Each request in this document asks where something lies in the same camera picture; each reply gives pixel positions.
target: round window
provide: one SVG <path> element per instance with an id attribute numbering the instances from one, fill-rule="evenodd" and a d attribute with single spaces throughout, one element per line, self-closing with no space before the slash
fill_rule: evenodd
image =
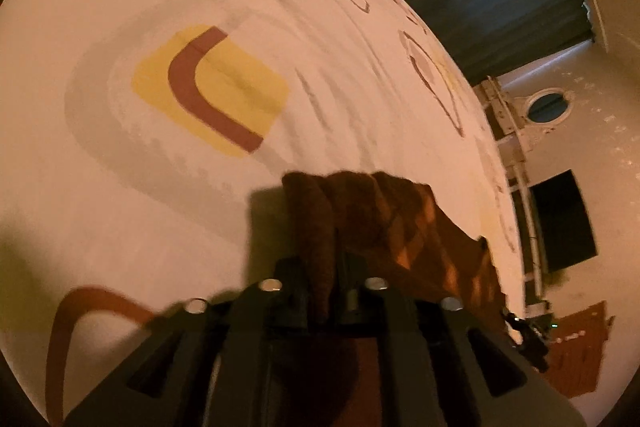
<path id="1" fill-rule="evenodd" d="M 547 123 L 559 118 L 568 108 L 569 103 L 561 92 L 550 92 L 531 104 L 527 117 L 536 123 Z"/>

